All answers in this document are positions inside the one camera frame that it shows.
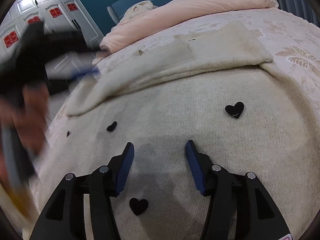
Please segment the person left hand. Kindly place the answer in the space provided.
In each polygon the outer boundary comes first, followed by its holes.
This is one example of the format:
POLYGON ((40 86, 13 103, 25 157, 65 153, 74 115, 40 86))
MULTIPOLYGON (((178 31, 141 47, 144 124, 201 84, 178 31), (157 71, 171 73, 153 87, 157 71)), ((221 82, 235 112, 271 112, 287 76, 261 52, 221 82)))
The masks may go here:
POLYGON ((22 145, 34 155, 41 153, 46 142, 46 114, 49 92, 46 84, 25 86, 23 89, 24 108, 15 108, 1 98, 1 125, 13 126, 22 145))

